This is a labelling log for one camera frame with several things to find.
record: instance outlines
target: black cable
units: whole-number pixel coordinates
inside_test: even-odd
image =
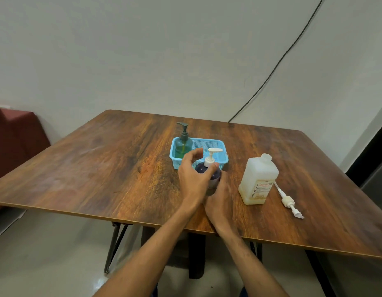
[[[264,81],[263,85],[260,86],[260,88],[256,91],[256,93],[253,95],[253,97],[251,97],[245,105],[242,106],[242,108],[240,110],[238,110],[238,112],[231,118],[229,119],[228,123],[232,121],[233,118],[235,118],[238,113],[241,112],[241,110],[247,105],[249,104],[249,102],[251,100],[253,100],[253,98],[258,94],[258,92],[263,88],[263,86],[267,83],[267,81],[271,78],[273,72],[275,72],[276,68],[278,67],[278,65],[280,64],[280,62],[282,61],[282,59],[287,55],[287,53],[289,53],[289,51],[294,47],[294,45],[298,42],[298,40],[301,38],[301,36],[303,35],[303,33],[305,32],[305,30],[308,28],[308,25],[309,23],[311,22],[312,18],[314,17],[316,11],[319,9],[320,7],[320,4],[322,4],[323,0],[320,0],[319,4],[317,5],[315,11],[313,12],[311,18],[309,19],[309,21],[307,22],[307,24],[305,25],[304,29],[301,31],[300,35],[298,35],[297,39],[293,42],[293,44],[290,46],[290,48],[288,48],[288,50],[285,52],[285,54],[283,54],[282,58],[278,61],[278,63],[275,65],[275,67],[273,68],[272,72],[269,74],[268,78]]]

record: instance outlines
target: wooden table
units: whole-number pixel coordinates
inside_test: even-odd
[[[159,226],[182,197],[169,159],[173,137],[225,143],[234,220],[243,238],[382,258],[382,211],[301,131],[106,110],[0,179],[0,205],[127,224]],[[247,159],[272,155],[277,183],[305,216],[295,218],[272,188],[264,205],[237,191]],[[187,230],[212,234],[201,206]]]

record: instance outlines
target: soap dispenser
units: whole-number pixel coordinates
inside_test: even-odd
[[[205,171],[214,163],[214,158],[213,158],[213,153],[214,152],[223,152],[223,149],[220,148],[209,148],[209,156],[205,158],[204,162],[201,162],[200,164],[197,164],[195,167],[195,170],[198,173],[205,173]],[[217,168],[217,170],[214,172],[212,177],[209,180],[209,189],[213,189],[217,187],[218,182],[220,181],[221,178],[221,170]]]
[[[238,189],[243,203],[264,204],[278,175],[271,155],[264,153],[261,157],[249,158]]]
[[[186,153],[192,150],[192,140],[188,137],[188,124],[182,122],[177,122],[177,124],[183,126],[183,132],[174,141],[174,157],[183,158]]]

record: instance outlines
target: blue plastic basket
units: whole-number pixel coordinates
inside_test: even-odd
[[[169,157],[173,161],[173,167],[176,170],[179,169],[179,166],[182,163],[181,158],[175,158],[174,157],[174,154],[175,154],[174,141],[177,138],[178,137],[175,137],[172,140],[172,146],[170,147],[170,153],[169,153]],[[193,138],[193,137],[191,137],[190,139],[192,139],[192,149],[193,150],[201,148],[201,147],[203,148],[203,157],[201,159],[197,160],[195,163],[193,163],[192,166],[194,168],[197,166],[197,164],[204,162],[205,157],[209,156],[209,151],[208,151],[209,148],[223,149],[223,152],[213,153],[214,161],[219,163],[220,170],[223,169],[223,167],[226,163],[228,163],[227,150],[225,149],[225,145],[222,141],[220,141],[220,140],[209,140],[209,139],[197,139],[197,138]]]

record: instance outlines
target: maroon sofa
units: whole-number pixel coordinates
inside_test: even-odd
[[[0,108],[0,178],[49,146],[33,112]]]

